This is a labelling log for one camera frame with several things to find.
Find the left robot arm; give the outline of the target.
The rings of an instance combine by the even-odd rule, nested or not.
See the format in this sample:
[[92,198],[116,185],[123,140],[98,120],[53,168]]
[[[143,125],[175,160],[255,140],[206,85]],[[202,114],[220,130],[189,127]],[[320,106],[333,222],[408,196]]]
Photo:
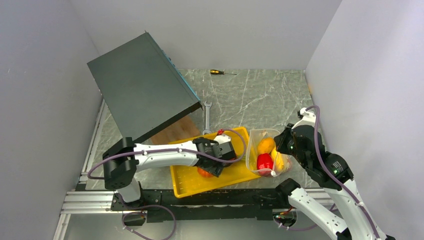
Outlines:
[[147,169],[187,166],[219,177],[223,169],[237,158],[230,141],[217,141],[204,137],[176,144],[136,144],[131,137],[117,141],[102,155],[104,187],[123,194],[124,204],[131,210],[144,203],[141,184],[134,176]]

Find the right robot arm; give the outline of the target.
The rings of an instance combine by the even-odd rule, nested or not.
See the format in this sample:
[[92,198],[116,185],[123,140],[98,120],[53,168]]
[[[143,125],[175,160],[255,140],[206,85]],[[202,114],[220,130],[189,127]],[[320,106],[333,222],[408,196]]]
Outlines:
[[315,126],[290,123],[274,137],[274,142],[277,152],[294,157],[308,176],[323,188],[341,216],[307,196],[307,191],[291,178],[275,188],[275,200],[280,207],[291,205],[300,210],[332,240],[393,239],[371,217],[346,160],[326,150]]

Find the clear zip top bag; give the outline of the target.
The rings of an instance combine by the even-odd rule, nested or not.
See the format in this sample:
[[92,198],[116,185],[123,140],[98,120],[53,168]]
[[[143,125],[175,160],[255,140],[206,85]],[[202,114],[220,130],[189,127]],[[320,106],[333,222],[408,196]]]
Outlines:
[[275,129],[249,131],[245,164],[250,172],[260,177],[275,178],[291,169],[288,156],[277,151],[274,137],[279,134]]

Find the red bell pepper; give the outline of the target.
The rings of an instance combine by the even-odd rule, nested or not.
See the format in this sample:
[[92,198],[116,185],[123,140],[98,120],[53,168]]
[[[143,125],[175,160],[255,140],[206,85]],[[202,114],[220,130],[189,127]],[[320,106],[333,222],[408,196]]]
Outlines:
[[269,176],[274,168],[274,160],[269,153],[262,153],[257,156],[257,172],[260,176]]

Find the yellow lemon squash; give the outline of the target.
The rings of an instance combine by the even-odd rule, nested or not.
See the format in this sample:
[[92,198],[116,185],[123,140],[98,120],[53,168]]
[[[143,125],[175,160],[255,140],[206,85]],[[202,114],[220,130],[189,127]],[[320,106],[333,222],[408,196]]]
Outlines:
[[285,167],[284,159],[281,153],[274,148],[270,152],[271,158],[273,160],[273,169],[275,172],[282,173]]

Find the orange pumpkin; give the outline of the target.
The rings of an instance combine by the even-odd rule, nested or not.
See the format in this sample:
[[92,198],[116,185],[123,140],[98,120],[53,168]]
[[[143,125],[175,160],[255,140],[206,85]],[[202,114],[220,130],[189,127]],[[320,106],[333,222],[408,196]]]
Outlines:
[[214,177],[214,175],[213,175],[213,174],[211,174],[211,173],[209,173],[209,172],[207,172],[207,171],[203,170],[203,169],[202,169],[202,168],[200,168],[200,167],[198,167],[198,168],[197,168],[197,173],[198,173],[201,177],[203,177],[203,178],[212,178],[212,177]]

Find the brown potato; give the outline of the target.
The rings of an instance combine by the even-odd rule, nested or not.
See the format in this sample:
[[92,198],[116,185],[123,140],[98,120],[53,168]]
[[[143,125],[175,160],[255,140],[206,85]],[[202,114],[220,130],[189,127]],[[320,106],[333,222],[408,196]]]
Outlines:
[[275,141],[272,137],[263,138],[256,147],[257,153],[270,154],[271,151],[276,147]]

